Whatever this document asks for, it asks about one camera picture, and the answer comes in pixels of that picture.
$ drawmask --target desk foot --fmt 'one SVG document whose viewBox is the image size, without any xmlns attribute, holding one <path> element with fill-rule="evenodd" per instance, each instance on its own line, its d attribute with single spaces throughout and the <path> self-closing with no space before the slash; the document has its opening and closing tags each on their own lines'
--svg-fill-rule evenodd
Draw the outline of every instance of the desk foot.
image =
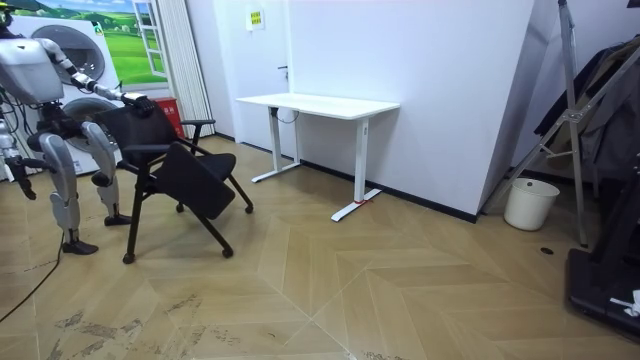
<svg viewBox="0 0 640 360">
<path fill-rule="evenodd" d="M 353 212 L 355 209 L 359 208 L 360 206 L 366 204 L 366 202 L 373 198 L 374 196 L 380 194 L 382 192 L 382 190 L 380 189 L 373 189 L 371 191 L 369 191 L 368 193 L 364 194 L 364 200 L 363 202 L 361 202 L 360 204 L 357 204 L 355 202 L 352 202 L 351 204 L 347 205 L 344 207 L 344 209 L 338 211 L 337 213 L 333 214 L 333 216 L 331 217 L 331 220 L 338 222 L 340 220 L 342 220 L 342 218 L 344 218 L 345 216 L 349 215 L 351 212 Z"/>
<path fill-rule="evenodd" d="M 270 178 L 270 177 L 272 177 L 274 175 L 283 173 L 283 172 L 285 172 L 285 171 L 287 171 L 289 169 L 293 169 L 294 167 L 297 167 L 297 166 L 300 166 L 300 165 L 301 165 L 300 163 L 289 164 L 289 165 L 283 167 L 282 170 L 280 170 L 280 171 L 278 171 L 278 170 L 270 171 L 270 172 L 268 172 L 266 174 L 262 174 L 260 176 L 254 177 L 253 179 L 251 179 L 251 181 L 254 182 L 254 183 L 258 183 L 258 182 L 260 182 L 260 181 L 262 181 L 262 180 L 264 180 L 266 178 Z"/>
</svg>

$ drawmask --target floor stain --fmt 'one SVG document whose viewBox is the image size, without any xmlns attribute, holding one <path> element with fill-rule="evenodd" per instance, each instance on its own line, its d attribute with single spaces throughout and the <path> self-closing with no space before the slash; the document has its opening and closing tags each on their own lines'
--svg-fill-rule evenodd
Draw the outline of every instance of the floor stain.
<svg viewBox="0 0 640 360">
<path fill-rule="evenodd" d="M 60 346 L 60 339 L 56 341 L 56 344 L 53 346 L 53 350 L 51 350 L 51 354 L 49 354 L 47 360 L 60 360 L 62 357 L 62 350 L 58 350 L 58 346 Z"/>
<path fill-rule="evenodd" d="M 385 356 L 371 351 L 364 353 L 364 356 L 369 360 L 409 360 L 400 356 Z"/>
<path fill-rule="evenodd" d="M 93 354 L 94 352 L 102 349 L 102 347 L 104 346 L 104 343 L 106 341 L 107 341 L 107 339 L 100 339 L 100 340 L 94 342 L 93 344 L 87 346 L 86 348 L 82 349 L 79 352 L 79 354 L 82 355 L 82 357 L 87 357 L 87 356 Z"/>
<path fill-rule="evenodd" d="M 186 300 L 182 300 L 179 303 L 174 304 L 173 306 L 171 306 L 171 308 L 169 308 L 169 310 L 167 310 L 167 312 L 171 312 L 173 310 L 182 309 L 183 307 L 185 307 L 187 304 L 191 303 L 195 299 L 196 299 L 196 294 L 191 294 L 191 296 L 189 296 Z"/>
<path fill-rule="evenodd" d="M 202 334 L 207 330 L 206 326 L 199 326 L 198 330 L 191 333 L 191 345 L 196 346 L 202 339 Z"/>
<path fill-rule="evenodd" d="M 229 336 L 229 330 L 220 330 L 218 328 L 213 328 L 211 332 L 213 333 L 216 340 L 219 340 L 222 343 L 226 343 L 229 346 L 234 346 L 242 342 L 240 338 Z"/>
<path fill-rule="evenodd" d="M 136 318 L 133 319 L 130 323 L 122 326 L 120 328 L 120 330 L 126 332 L 126 333 L 130 333 L 133 329 L 137 328 L 138 326 L 142 326 L 142 321 L 140 321 L 140 319 Z"/>
<path fill-rule="evenodd" d="M 64 319 L 64 320 L 60 320 L 60 321 L 56 321 L 55 322 L 55 327 L 61 328 L 61 329 L 66 329 L 68 327 L 77 325 L 78 323 L 80 323 L 80 321 L 82 320 L 82 317 L 84 316 L 84 311 L 83 310 L 79 310 L 77 313 L 73 314 L 73 316 L 71 316 L 68 319 Z"/>
<path fill-rule="evenodd" d="M 79 328 L 78 331 L 83 334 L 98 336 L 101 338 L 115 339 L 116 332 L 118 331 L 118 329 L 99 325 L 99 324 L 89 323 L 88 325 L 85 325 Z"/>
</svg>

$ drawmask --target herringbone floor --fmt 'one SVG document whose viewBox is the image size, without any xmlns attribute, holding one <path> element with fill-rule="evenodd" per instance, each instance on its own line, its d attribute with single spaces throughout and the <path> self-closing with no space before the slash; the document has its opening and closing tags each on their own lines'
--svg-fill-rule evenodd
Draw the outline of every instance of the herringbone floor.
<svg viewBox="0 0 640 360">
<path fill-rule="evenodd" d="M 352 184 L 308 168 L 252 184 L 269 170 L 268 154 L 203 144 L 238 156 L 236 178 L 256 204 L 246 215 L 237 199 L 215 221 L 236 256 L 222 258 L 189 211 L 156 196 L 144 203 L 138 261 L 123 265 L 128 229 L 102 226 L 105 211 L 83 177 L 81 235 L 101 250 L 63 256 L 0 324 L 0 359 L 640 358 L 638 345 L 563 305 L 574 241 L 562 199 L 535 233 L 497 215 L 468 224 L 386 194 L 336 224 L 329 217 Z M 130 209 L 133 177 L 119 180 Z M 60 241 L 48 177 L 32 181 L 36 201 L 0 184 L 0 314 L 51 268 Z"/>
</svg>

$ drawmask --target poster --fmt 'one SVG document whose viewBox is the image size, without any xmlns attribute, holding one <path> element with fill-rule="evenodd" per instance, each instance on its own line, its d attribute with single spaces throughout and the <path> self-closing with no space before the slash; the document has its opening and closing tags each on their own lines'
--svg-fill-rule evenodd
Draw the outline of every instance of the poster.
<svg viewBox="0 0 640 360">
<path fill-rule="evenodd" d="M 107 41 L 118 78 L 124 85 L 167 81 L 151 73 L 131 0 L 40 0 L 39 3 L 40 10 L 18 10 L 16 15 L 97 22 Z M 146 6 L 141 13 L 142 22 L 146 23 Z M 155 35 L 148 31 L 145 34 L 149 47 L 157 49 Z M 159 56 L 154 58 L 154 65 L 156 69 L 162 69 Z"/>
</svg>

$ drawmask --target humanoid robot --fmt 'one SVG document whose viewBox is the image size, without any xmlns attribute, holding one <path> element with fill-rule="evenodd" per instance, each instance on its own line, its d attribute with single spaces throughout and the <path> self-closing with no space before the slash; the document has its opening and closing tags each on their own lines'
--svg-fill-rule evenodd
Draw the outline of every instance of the humanoid robot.
<svg viewBox="0 0 640 360">
<path fill-rule="evenodd" d="M 119 211 L 112 145 L 98 124 L 89 121 L 79 123 L 62 111 L 59 100 L 64 92 L 54 65 L 65 69 L 78 89 L 96 93 L 108 100 L 120 100 L 126 106 L 134 106 L 142 116 L 151 112 L 153 102 L 141 94 L 108 89 L 78 72 L 60 46 L 49 39 L 28 39 L 12 34 L 8 27 L 12 21 L 11 12 L 16 9 L 20 8 L 0 2 L 0 87 L 17 101 L 38 108 L 40 119 L 37 132 L 27 139 L 27 144 L 33 151 L 43 153 L 44 160 L 20 156 L 16 141 L 2 115 L 0 150 L 25 196 L 31 200 L 36 198 L 36 194 L 31 189 L 25 167 L 49 170 L 55 187 L 50 195 L 53 216 L 65 237 L 62 250 L 65 253 L 89 255 L 96 252 L 98 247 L 79 238 L 76 175 L 65 139 L 85 136 L 88 140 L 91 155 L 100 168 L 91 181 L 98 187 L 102 203 L 107 207 L 109 216 L 105 218 L 105 226 L 125 225 L 131 220 Z"/>
</svg>

